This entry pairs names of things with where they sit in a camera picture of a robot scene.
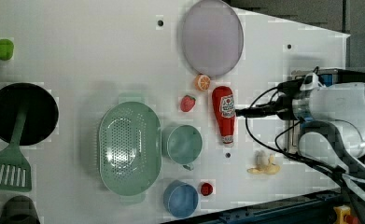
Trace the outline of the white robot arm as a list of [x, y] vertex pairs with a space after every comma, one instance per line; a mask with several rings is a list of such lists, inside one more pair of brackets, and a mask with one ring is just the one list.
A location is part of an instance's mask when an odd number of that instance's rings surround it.
[[330, 177], [352, 199], [365, 205], [365, 83], [326, 87], [287, 81], [274, 88], [281, 95], [267, 104], [236, 111], [246, 119], [276, 115], [300, 128], [295, 153], [274, 151]]

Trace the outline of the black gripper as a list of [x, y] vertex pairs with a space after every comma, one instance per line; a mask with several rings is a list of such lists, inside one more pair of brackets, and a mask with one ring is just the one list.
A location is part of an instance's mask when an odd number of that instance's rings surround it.
[[[271, 101], [265, 105], [265, 111], [268, 116], [276, 115], [281, 120], [295, 120], [292, 106], [293, 99], [289, 96], [282, 95], [276, 101]], [[263, 118], [264, 112], [257, 108], [236, 109], [235, 115], [244, 118]]]

